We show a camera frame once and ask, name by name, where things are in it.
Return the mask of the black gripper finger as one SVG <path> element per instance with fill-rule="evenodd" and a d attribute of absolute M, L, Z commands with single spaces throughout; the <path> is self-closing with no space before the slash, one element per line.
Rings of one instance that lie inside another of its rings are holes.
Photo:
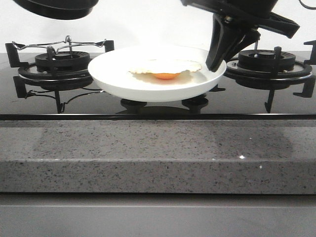
<path fill-rule="evenodd" d="M 215 72 L 243 38 L 241 27 L 224 15 L 213 14 L 211 45 L 206 59 L 207 68 Z"/>
<path fill-rule="evenodd" d="M 234 44 L 232 49 L 228 54 L 228 59 L 233 58 L 236 54 L 241 52 L 246 47 L 250 46 L 253 43 L 256 43 L 260 39 L 260 33 L 257 30 L 251 30 L 247 32 L 241 39 Z"/>

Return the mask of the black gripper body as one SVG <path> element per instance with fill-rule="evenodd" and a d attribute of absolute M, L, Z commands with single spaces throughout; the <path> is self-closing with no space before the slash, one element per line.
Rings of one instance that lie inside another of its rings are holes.
<path fill-rule="evenodd" d="M 183 0 L 182 5 L 238 19 L 259 28 L 292 38 L 300 26 L 273 13 L 276 0 Z"/>

